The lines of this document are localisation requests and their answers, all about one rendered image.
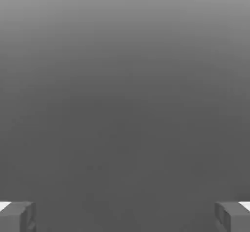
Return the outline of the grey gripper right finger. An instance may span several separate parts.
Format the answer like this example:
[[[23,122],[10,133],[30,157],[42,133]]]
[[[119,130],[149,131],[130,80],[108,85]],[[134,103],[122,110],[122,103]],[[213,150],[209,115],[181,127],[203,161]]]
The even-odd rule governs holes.
[[[218,232],[250,232],[250,201],[215,202]]]

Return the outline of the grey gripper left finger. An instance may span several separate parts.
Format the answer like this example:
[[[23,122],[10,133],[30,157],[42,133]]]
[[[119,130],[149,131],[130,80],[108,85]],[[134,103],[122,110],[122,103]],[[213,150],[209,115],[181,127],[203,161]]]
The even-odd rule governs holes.
[[[0,232],[36,232],[36,203],[0,201]]]

